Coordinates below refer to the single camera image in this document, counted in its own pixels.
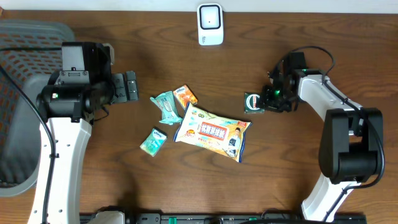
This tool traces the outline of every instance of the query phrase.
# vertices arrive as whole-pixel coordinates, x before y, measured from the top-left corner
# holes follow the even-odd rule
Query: plastic packaging
[[[241,162],[245,132],[250,125],[251,122],[222,118],[188,103],[174,141],[204,147]]]
[[[160,123],[168,125],[181,123],[182,118],[178,116],[172,91],[162,93],[156,98],[151,97],[150,100],[154,102],[156,106],[162,111],[162,120],[159,121]]]

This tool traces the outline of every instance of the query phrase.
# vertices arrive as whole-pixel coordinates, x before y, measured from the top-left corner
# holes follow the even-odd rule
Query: black base
[[[80,223],[86,224],[95,214],[80,215]],[[299,215],[291,213],[267,213],[261,222],[261,215],[161,215],[157,213],[143,213],[135,217],[130,224],[240,224],[252,221],[253,223],[324,223],[303,220]],[[367,224],[365,215],[336,215],[335,224]]]

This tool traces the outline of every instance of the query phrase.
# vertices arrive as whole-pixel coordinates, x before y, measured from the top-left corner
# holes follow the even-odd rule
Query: gray basket
[[[57,22],[0,21],[0,48],[60,47],[74,41],[72,30]],[[61,51],[0,52],[0,64],[32,102],[50,75],[62,67]],[[21,194],[37,180],[40,122],[0,75],[0,197]]]

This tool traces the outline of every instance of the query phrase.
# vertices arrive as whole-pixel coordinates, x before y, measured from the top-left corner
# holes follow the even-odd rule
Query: wooden surface
[[[225,13],[224,42],[214,47],[199,46],[195,13],[5,11],[2,18],[64,22],[77,40],[114,47],[113,72],[137,73],[140,100],[110,107],[93,128],[80,211],[116,204],[166,213],[297,210],[320,175],[322,120],[305,104],[295,113],[244,114],[243,95],[259,92],[288,50],[320,45],[337,60],[333,84],[384,116],[385,176],[354,191],[339,211],[363,212],[369,223],[398,219],[398,16]],[[316,50],[307,61],[324,69],[330,63]],[[202,108],[253,122],[243,163],[172,141],[178,125],[160,124],[149,97],[183,84]],[[169,136],[155,157],[139,149],[153,127]],[[0,222],[25,223],[33,198],[34,189],[0,198]]]

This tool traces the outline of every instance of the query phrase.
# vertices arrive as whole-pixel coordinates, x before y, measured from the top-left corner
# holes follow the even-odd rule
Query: black clamp
[[[113,103],[125,103],[139,99],[135,72],[128,71],[125,74],[114,74],[112,75],[112,82],[116,90]]]
[[[60,154],[59,153],[57,153],[57,154],[50,154],[49,155],[49,158],[59,158],[60,157]]]
[[[309,75],[309,72],[319,73],[318,70],[308,69],[303,52],[289,53],[282,61],[282,68],[278,64],[268,73],[272,86],[263,87],[260,108],[277,113],[297,110],[300,101],[297,96],[299,79]]]

